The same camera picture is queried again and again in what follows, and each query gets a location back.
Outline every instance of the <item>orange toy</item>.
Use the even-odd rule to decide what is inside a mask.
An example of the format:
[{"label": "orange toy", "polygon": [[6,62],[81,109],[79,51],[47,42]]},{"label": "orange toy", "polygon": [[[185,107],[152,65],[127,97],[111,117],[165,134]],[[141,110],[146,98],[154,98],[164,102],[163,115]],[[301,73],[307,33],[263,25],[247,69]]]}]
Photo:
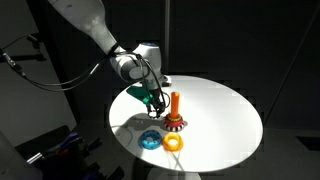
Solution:
[{"label": "orange toy", "polygon": [[171,93],[171,112],[164,118],[164,125],[168,131],[178,132],[184,128],[182,116],[179,114],[179,92]]},{"label": "orange toy", "polygon": [[170,118],[176,119],[179,117],[179,97],[180,94],[178,92],[171,93],[171,113]]}]

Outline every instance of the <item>orange ring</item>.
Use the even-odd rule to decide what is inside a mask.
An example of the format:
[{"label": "orange ring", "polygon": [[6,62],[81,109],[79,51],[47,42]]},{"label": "orange ring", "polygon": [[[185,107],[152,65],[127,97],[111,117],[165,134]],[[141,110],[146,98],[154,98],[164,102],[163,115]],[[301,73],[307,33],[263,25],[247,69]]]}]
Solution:
[{"label": "orange ring", "polygon": [[[169,140],[175,139],[178,141],[177,144],[171,145],[169,144]],[[179,151],[183,146],[183,141],[181,136],[178,133],[169,132],[166,134],[162,139],[162,145],[163,147],[168,151]]]}]

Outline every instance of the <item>black background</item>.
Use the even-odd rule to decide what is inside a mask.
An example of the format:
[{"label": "black background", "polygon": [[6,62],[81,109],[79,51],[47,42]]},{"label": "black background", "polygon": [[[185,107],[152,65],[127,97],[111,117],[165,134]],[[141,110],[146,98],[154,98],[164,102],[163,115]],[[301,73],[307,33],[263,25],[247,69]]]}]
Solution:
[{"label": "black background", "polygon": [[[103,56],[92,39],[47,2],[34,2],[28,1],[33,14],[43,13],[42,20],[34,18],[60,80],[75,77]],[[135,49],[139,42],[152,41],[164,49],[164,1],[103,3],[108,28],[123,48]],[[317,4],[317,0],[174,0],[169,74],[223,83],[247,97],[264,120]],[[319,26],[317,14],[267,127],[320,129]],[[128,85],[106,63],[94,78],[72,91],[71,105],[77,107],[81,120],[102,121],[108,118],[113,98]]]}]

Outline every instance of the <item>cable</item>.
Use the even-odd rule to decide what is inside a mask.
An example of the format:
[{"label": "cable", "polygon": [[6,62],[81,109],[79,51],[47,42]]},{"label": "cable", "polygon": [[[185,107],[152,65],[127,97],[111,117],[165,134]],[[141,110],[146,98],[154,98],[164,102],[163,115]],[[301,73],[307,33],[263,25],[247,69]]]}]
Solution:
[{"label": "cable", "polygon": [[146,82],[146,79],[144,77],[144,70],[142,69],[142,59],[140,58],[139,59],[139,62],[140,62],[140,69],[141,69],[141,72],[142,72],[142,82],[143,82],[143,85],[147,91],[147,95],[148,95],[148,99],[150,99],[150,91],[149,91],[149,88],[147,86],[147,82]]},{"label": "cable", "polygon": [[40,86],[62,86],[62,85],[66,85],[66,84],[70,84],[72,82],[75,82],[76,80],[80,79],[81,77],[83,77],[85,74],[87,74],[89,71],[91,71],[92,68],[88,68],[87,70],[85,70],[81,75],[79,75],[78,77],[70,80],[70,81],[67,81],[67,82],[64,82],[64,83],[57,83],[57,84],[45,84],[45,83],[39,83],[39,82],[35,82],[35,81],[32,81],[33,83],[35,84],[38,84]]},{"label": "cable", "polygon": [[80,86],[80,85],[83,84],[85,81],[87,81],[87,80],[92,76],[92,74],[95,72],[95,70],[97,69],[97,67],[98,67],[101,63],[103,63],[106,59],[107,59],[107,58],[104,57],[100,62],[98,62],[98,63],[94,66],[94,68],[91,70],[90,74],[88,74],[88,76],[85,77],[85,79],[83,79],[83,80],[80,81],[78,84],[76,84],[76,85],[74,85],[74,86],[72,86],[72,87],[69,87],[69,88],[49,89],[49,88],[46,88],[46,87],[42,87],[42,86],[40,85],[41,83],[37,83],[37,82],[31,80],[31,79],[29,79],[27,76],[24,76],[23,78],[26,79],[27,81],[29,81],[32,85],[34,85],[34,86],[36,86],[36,87],[38,87],[38,88],[40,88],[40,89],[46,90],[46,91],[52,91],[52,92],[68,91],[68,90],[71,90],[71,89],[74,89],[74,88]]},{"label": "cable", "polygon": [[17,39],[15,39],[14,41],[12,41],[11,43],[7,44],[6,46],[4,46],[3,48],[1,48],[2,50],[5,50],[7,48],[9,48],[12,44],[16,43],[17,41],[23,39],[23,38],[26,38],[28,37],[28,35],[24,35],[24,36],[21,36],[21,37],[18,37]]},{"label": "cable", "polygon": [[166,108],[168,108],[168,107],[169,107],[169,105],[170,105],[170,103],[171,103],[171,101],[170,101],[170,96],[169,96],[169,94],[168,94],[168,93],[166,93],[166,92],[163,92],[163,94],[165,94],[165,95],[167,95],[167,96],[168,96],[169,103],[168,103],[168,105],[166,106]]},{"label": "cable", "polygon": [[142,60],[143,60],[143,61],[148,65],[148,67],[149,67],[149,69],[150,69],[150,71],[151,71],[151,73],[152,73],[152,75],[153,75],[154,79],[156,80],[156,83],[157,83],[158,88],[159,88],[159,90],[160,90],[160,94],[161,94],[161,97],[162,97],[163,103],[164,103],[164,105],[166,106],[166,101],[164,100],[164,96],[163,96],[163,92],[162,92],[162,89],[161,89],[160,83],[159,83],[159,81],[158,81],[158,78],[157,78],[156,74],[155,74],[155,73],[154,73],[154,71],[153,71],[153,68],[151,67],[151,65],[149,64],[149,62],[147,62],[145,59],[142,59]]}]

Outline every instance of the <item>equipment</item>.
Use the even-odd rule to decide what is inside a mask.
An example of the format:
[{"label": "equipment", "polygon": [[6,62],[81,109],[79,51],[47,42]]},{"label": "equipment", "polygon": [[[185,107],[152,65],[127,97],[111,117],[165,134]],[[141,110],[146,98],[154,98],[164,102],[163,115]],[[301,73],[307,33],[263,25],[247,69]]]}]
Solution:
[{"label": "equipment", "polygon": [[[132,52],[122,49],[106,26],[105,9],[101,0],[48,1],[73,26],[90,36],[107,56],[79,77],[60,84],[37,83],[29,79],[22,71],[21,66],[16,64],[8,54],[1,52],[1,49],[0,57],[4,57],[5,61],[7,61],[14,71],[34,86],[56,92],[70,90],[81,85],[96,71],[101,63],[109,59],[113,69],[124,81],[130,83],[142,81],[142,86],[145,88],[147,98],[149,99],[146,103],[148,115],[152,118],[159,118],[165,108],[168,107],[165,103],[164,93],[161,87],[171,85],[170,77],[164,76],[161,73],[161,54],[159,47],[152,43],[141,43]],[[78,80],[80,82],[72,87],[52,89],[52,87],[70,84]],[[156,115],[151,116],[151,112],[156,112]]]}]

